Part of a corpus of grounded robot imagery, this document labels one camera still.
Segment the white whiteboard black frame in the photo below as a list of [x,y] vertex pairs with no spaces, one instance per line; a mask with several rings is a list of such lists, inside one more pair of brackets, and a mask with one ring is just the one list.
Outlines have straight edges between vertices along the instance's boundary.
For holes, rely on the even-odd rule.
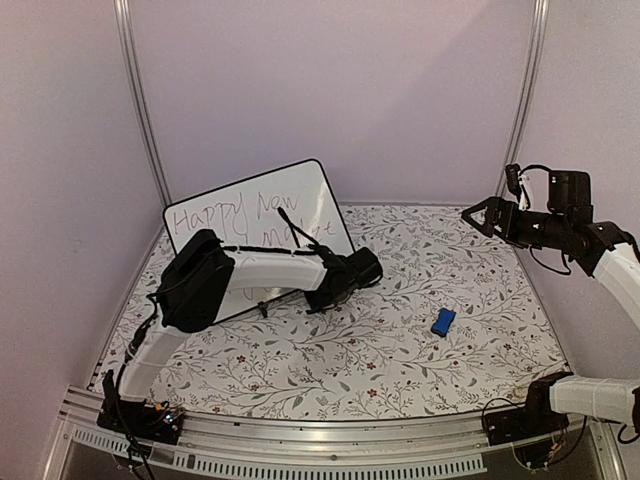
[[[255,175],[174,203],[163,212],[175,254],[201,229],[211,229],[226,246],[292,249],[310,238],[335,253],[354,245],[321,163],[315,159]],[[244,288],[230,292],[218,322],[294,291]]]

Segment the blue whiteboard eraser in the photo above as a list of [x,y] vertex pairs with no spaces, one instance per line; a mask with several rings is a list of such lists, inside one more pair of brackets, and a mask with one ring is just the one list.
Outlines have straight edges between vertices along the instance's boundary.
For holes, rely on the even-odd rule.
[[438,312],[438,316],[431,326],[431,332],[439,337],[446,337],[449,333],[451,325],[455,320],[456,312],[441,308]]

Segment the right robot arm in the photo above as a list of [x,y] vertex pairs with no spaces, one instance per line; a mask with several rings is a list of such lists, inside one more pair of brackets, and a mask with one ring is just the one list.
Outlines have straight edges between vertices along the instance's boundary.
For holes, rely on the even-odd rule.
[[[536,212],[525,186],[526,173],[517,164],[506,166],[507,188],[514,200],[489,197],[463,210],[462,220],[484,236],[496,236],[520,249],[559,251],[563,262],[575,262],[637,321],[639,247],[615,223],[594,221],[589,174],[548,169],[547,209]],[[564,429],[571,414],[637,430],[639,383],[567,371],[548,374],[529,384],[523,406],[484,414],[482,427],[490,444],[499,445]]]

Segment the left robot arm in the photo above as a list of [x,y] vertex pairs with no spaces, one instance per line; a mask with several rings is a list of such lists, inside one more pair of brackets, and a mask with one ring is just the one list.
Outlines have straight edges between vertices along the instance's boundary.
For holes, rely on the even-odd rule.
[[146,398],[154,379],[190,335],[218,322],[233,290],[300,290],[314,314],[344,303],[382,277],[379,259],[366,247],[341,255],[314,238],[292,249],[226,246],[213,230],[201,229],[165,268],[158,289],[148,294],[152,314],[135,331],[119,371],[105,375],[102,411],[126,433],[141,433],[149,423]]

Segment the floral patterned table mat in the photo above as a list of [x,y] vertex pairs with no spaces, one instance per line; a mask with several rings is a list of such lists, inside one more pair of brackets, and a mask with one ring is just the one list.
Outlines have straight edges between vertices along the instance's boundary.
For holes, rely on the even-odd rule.
[[[190,411],[298,420],[393,419],[521,402],[567,368],[513,249],[454,207],[346,206],[383,279],[333,310],[290,294],[191,336],[147,397]],[[441,308],[449,333],[431,332]]]

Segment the right aluminium corner post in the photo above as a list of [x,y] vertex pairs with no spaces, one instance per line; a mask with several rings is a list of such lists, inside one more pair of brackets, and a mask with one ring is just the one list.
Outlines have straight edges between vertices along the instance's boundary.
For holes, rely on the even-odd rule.
[[535,0],[533,2],[533,15],[529,29],[524,72],[516,104],[514,120],[505,150],[503,168],[516,163],[518,160],[518,154],[524,138],[526,123],[533,102],[536,80],[543,56],[548,15],[549,1]]

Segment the aluminium corner post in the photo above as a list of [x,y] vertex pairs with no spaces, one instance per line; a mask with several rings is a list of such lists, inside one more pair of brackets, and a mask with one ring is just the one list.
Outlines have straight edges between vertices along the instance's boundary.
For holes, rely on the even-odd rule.
[[526,123],[533,102],[536,80],[543,56],[548,15],[549,1],[535,0],[533,2],[533,15],[529,29],[524,72],[516,104],[514,120],[505,150],[503,168],[516,163],[518,160],[518,154],[524,138]]
[[127,0],[115,0],[113,2],[113,6],[125,73],[129,84],[130,95],[143,148],[161,205],[166,207],[172,202],[172,197],[160,158],[144,91],[143,79],[136,49],[130,2]]

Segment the front aluminium rail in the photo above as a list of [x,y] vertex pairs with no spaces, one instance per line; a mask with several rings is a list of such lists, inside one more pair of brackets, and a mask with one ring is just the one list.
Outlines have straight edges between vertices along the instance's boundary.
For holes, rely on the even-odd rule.
[[47,479],[629,479],[614,426],[571,417],[556,464],[536,468],[546,437],[491,445],[477,412],[311,422],[188,413],[174,445],[147,459],[97,424],[102,398],[70,387],[56,420]]

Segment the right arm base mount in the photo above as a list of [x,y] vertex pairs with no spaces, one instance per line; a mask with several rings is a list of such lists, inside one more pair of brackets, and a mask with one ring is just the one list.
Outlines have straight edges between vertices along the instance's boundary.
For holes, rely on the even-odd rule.
[[514,446],[517,442],[559,433],[556,440],[528,443],[514,449],[516,460],[529,470],[547,468],[562,448],[570,425],[566,414],[517,406],[506,398],[489,400],[481,413],[481,425],[489,445]]

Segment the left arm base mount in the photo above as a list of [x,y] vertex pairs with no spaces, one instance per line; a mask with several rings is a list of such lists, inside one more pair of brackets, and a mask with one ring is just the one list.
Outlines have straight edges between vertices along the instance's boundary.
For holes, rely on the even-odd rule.
[[112,432],[130,435],[168,445],[177,445],[182,433],[184,410],[164,401],[151,405],[143,401],[125,401],[118,393],[121,374],[109,370],[102,380],[103,403],[97,426]]

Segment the left aluminium corner post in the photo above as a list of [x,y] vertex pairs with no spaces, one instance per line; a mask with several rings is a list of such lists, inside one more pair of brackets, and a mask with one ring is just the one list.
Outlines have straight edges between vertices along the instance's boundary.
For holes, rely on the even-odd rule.
[[166,207],[172,202],[172,197],[160,158],[144,91],[143,79],[136,49],[130,2],[127,0],[115,0],[113,2],[113,6],[125,73],[129,84],[130,95],[143,148],[161,205]]

